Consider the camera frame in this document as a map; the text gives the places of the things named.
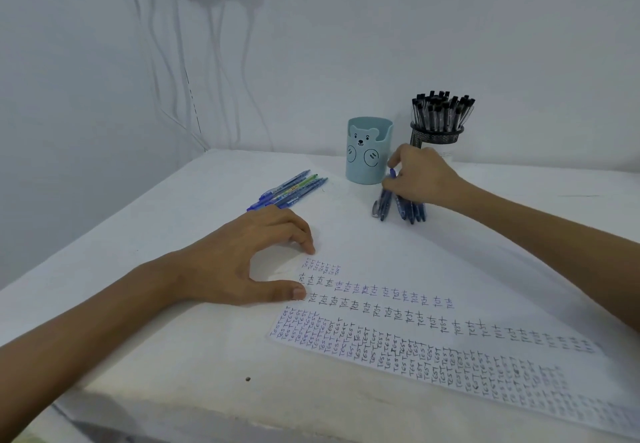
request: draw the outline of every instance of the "paper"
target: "paper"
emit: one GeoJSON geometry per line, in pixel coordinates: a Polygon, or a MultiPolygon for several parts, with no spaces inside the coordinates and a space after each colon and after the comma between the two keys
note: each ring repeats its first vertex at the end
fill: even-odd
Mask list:
{"type": "Polygon", "coordinates": [[[377,269],[300,261],[295,279],[307,287],[307,298],[287,306],[269,337],[640,439],[640,405],[610,378],[594,341],[517,294],[500,293],[504,308],[492,309],[456,294],[453,284],[451,293],[444,285],[433,293],[424,283],[385,281],[382,264],[369,268],[377,269]],[[512,312],[523,315],[517,323],[512,312]]]}

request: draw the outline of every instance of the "forearm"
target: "forearm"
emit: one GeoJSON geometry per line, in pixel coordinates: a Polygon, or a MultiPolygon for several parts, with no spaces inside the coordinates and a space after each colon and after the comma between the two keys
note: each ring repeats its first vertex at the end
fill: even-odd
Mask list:
{"type": "Polygon", "coordinates": [[[465,183],[447,207],[499,232],[640,331],[640,244],[465,183]]]}
{"type": "Polygon", "coordinates": [[[86,302],[0,347],[0,443],[173,301],[170,278],[142,265],[86,302]]]}

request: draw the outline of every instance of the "hand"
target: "hand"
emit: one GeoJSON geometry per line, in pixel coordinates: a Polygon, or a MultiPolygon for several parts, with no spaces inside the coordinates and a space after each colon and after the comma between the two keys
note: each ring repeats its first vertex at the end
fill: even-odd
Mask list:
{"type": "Polygon", "coordinates": [[[432,148],[400,145],[388,166],[394,168],[399,163],[402,169],[396,179],[384,179],[382,187],[414,203],[447,207],[466,184],[432,148]]]}
{"type": "Polygon", "coordinates": [[[268,206],[245,213],[156,262],[177,275],[179,299],[229,305],[302,300],[306,291],[300,283],[257,282],[249,278],[254,254],[288,241],[295,241],[306,253],[316,252],[307,222],[290,209],[268,206]]]}

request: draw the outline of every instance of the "person's right hand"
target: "person's right hand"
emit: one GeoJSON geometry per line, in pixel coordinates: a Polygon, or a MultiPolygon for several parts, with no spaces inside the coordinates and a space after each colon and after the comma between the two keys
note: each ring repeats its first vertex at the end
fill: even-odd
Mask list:
{"type": "Polygon", "coordinates": [[[382,187],[414,203],[429,203],[447,207],[461,195],[466,181],[432,148],[400,145],[388,166],[402,163],[396,179],[386,178],[382,187]]]}

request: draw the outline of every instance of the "pile of pens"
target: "pile of pens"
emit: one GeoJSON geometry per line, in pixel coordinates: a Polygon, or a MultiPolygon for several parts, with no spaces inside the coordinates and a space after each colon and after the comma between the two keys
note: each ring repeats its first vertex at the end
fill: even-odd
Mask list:
{"type": "MultiPolygon", "coordinates": [[[[390,169],[390,175],[392,179],[396,178],[396,171],[390,169]]],[[[389,209],[391,208],[391,202],[396,197],[396,206],[398,213],[403,221],[409,220],[411,224],[415,221],[427,221],[427,212],[424,209],[424,204],[415,204],[407,201],[403,197],[394,195],[390,190],[382,189],[380,198],[373,204],[371,215],[377,217],[380,221],[384,221],[389,215],[389,209]]]]}
{"type": "Polygon", "coordinates": [[[309,176],[309,172],[311,171],[300,172],[297,176],[284,182],[284,184],[269,189],[247,211],[257,211],[270,205],[276,205],[280,209],[290,208],[328,180],[328,178],[318,178],[317,174],[309,176]]]}
{"type": "Polygon", "coordinates": [[[431,91],[428,96],[419,94],[412,99],[413,124],[424,132],[458,132],[474,110],[475,102],[468,94],[449,99],[449,91],[439,94],[431,91]]]}

